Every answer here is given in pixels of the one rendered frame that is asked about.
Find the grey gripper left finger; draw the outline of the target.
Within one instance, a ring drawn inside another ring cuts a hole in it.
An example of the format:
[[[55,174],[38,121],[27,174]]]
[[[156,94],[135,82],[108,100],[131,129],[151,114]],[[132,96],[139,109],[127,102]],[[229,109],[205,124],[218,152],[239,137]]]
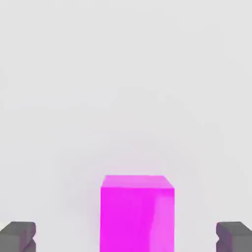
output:
[[[36,224],[12,221],[0,230],[0,252],[36,252]]]

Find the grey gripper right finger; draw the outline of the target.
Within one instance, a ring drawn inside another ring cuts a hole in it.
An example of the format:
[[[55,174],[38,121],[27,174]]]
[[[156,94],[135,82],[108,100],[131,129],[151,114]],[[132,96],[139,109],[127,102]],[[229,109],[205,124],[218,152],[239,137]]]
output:
[[[218,222],[216,234],[216,252],[252,252],[252,230],[242,222]]]

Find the small magenta cube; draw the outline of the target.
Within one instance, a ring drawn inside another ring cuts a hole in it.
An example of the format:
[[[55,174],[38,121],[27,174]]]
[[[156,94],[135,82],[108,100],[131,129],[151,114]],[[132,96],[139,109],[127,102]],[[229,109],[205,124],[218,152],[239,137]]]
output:
[[[160,175],[107,175],[99,252],[174,252],[175,189]]]

